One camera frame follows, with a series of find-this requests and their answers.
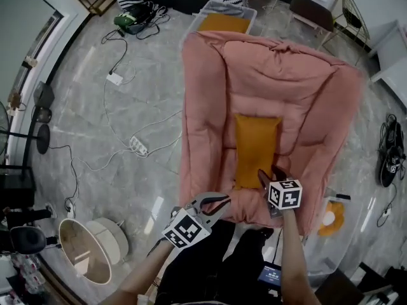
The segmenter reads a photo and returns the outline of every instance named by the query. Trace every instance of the plastic container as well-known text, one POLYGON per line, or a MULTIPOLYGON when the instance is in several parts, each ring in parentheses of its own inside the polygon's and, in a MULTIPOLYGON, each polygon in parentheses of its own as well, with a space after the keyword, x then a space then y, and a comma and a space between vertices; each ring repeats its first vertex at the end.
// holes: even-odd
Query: plastic container
POLYGON ((186 36, 190 32, 195 32, 200 27, 203 20, 206 18, 207 15, 210 13, 222 13, 224 15, 239 17, 243 19, 249 19, 250 24, 246 30, 246 34, 248 34, 253 27, 254 20, 257 16, 257 11, 252 8, 247 8, 243 6, 236 6, 235 4, 230 3, 220 3, 216 1, 208 1, 206 5, 201 9, 199 14, 195 17, 192 21, 192 24, 186 30, 181 42, 179 43, 180 49, 182 49, 186 36))
POLYGON ((362 205, 360 203, 332 196, 324 198, 316 225, 303 242, 308 276, 330 275, 338 268, 352 241, 361 212, 362 205), (324 237, 319 235, 318 231, 324 220, 328 202, 343 204, 345 221, 339 230, 331 236, 324 237))

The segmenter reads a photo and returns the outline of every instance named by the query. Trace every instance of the gray marble tile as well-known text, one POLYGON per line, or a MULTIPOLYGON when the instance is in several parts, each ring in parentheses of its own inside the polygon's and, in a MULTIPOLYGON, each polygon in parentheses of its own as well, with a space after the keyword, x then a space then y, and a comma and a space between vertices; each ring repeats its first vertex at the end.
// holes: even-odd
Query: gray marble tile
MULTIPOLYGON (((279 39, 286 36, 315 48, 321 37, 307 25, 293 20, 288 33, 285 33, 289 13, 287 4, 278 1, 274 9, 262 8, 274 2, 251 0, 251 5, 258 11, 254 34, 279 39)), ((94 168, 102 167, 112 153, 124 148, 107 123, 103 89, 108 70, 121 57, 125 46, 120 41, 100 43, 102 37, 115 28, 112 19, 119 12, 114 5, 104 16, 93 17, 89 21, 64 57, 52 83, 55 101, 50 123, 51 146, 69 144, 73 156, 87 161, 94 168)), ((128 144, 135 131, 183 107, 184 81, 179 41, 193 17, 173 10, 169 11, 169 15, 171 19, 160 26, 159 35, 145 40, 126 36, 128 50, 123 64, 131 66, 123 65, 116 72, 127 80, 132 76, 132 67, 135 67, 135 78, 121 86, 106 85, 105 105, 110 124, 124 144, 128 144)), ((336 36, 327 48, 350 64, 355 63, 360 52, 351 40, 343 36, 336 36)), ((377 67, 373 60, 366 57, 358 63, 358 68, 367 78, 377 67)), ((349 194, 362 205, 356 234, 340 264, 347 275, 351 275, 361 261, 381 274, 390 265, 397 268, 407 265, 407 246, 402 247, 407 230, 404 215, 407 201, 403 198, 407 192, 407 180, 395 180, 398 193, 392 214, 383 227, 376 226, 377 218, 394 193, 392 187, 382 188, 375 179, 380 125, 390 112, 403 120, 406 130, 404 107, 394 94, 381 82, 367 81, 348 140, 338 155, 329 180, 332 190, 349 194)), ((137 137, 152 150, 172 142, 180 132, 181 114, 177 114, 164 123, 142 130, 137 137)), ((81 222, 100 216, 115 222, 124 220, 121 227, 130 244, 129 254, 113 268, 112 281, 106 286, 97 286, 77 277, 62 251, 49 249, 42 252, 49 265, 85 302, 97 304, 109 295, 144 260, 161 237, 170 211, 177 204, 180 160, 180 140, 146 159, 129 152, 119 153, 109 166, 98 172, 92 172, 80 161, 74 160, 79 181, 76 218, 81 222), (159 213, 152 213, 153 205, 160 198, 162 206, 159 213)), ((71 197, 75 189, 69 151, 67 148, 52 149, 45 155, 39 155, 33 148, 31 163, 38 186, 36 207, 41 208, 45 202, 50 202, 59 214, 56 220, 42 220, 41 228, 49 235, 55 234, 59 222, 66 216, 64 199, 71 197)), ((239 237, 249 227, 245 224, 237 226, 225 256, 233 252, 239 237)), ((273 258, 278 233, 279 230, 276 230, 263 248, 263 255, 268 261, 273 258)), ((167 264, 176 254, 173 252, 167 264)), ((280 241, 276 263, 280 263, 281 254, 280 241)))

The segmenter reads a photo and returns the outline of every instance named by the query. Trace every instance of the black office chair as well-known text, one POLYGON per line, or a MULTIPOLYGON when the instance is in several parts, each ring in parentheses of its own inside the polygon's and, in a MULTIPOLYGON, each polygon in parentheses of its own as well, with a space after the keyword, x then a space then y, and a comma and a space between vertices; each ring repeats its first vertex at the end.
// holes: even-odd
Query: black office chair
POLYGON ((2 254, 36 254, 46 246, 46 237, 37 227, 14 227, 0 231, 0 252, 2 254))

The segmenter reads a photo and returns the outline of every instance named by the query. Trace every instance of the orange cushion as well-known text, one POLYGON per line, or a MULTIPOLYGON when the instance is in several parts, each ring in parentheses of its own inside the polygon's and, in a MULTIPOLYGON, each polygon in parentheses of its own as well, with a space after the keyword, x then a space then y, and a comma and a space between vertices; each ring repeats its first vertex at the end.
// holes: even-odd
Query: orange cushion
POLYGON ((235 114, 237 170, 236 188, 259 188, 259 169, 272 176, 277 126, 281 118, 250 118, 235 114))
POLYGON ((226 31, 246 33, 250 20, 239 17, 210 13, 201 23, 198 31, 226 31))

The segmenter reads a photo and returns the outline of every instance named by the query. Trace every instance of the power strip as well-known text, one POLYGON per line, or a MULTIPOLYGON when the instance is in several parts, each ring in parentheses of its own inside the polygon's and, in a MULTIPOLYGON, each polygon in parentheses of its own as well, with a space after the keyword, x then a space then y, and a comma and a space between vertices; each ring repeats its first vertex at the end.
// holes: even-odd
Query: power strip
POLYGON ((143 145, 142 142, 139 139, 137 139, 135 135, 130 138, 130 149, 134 153, 140 154, 142 156, 148 155, 147 147, 143 145))

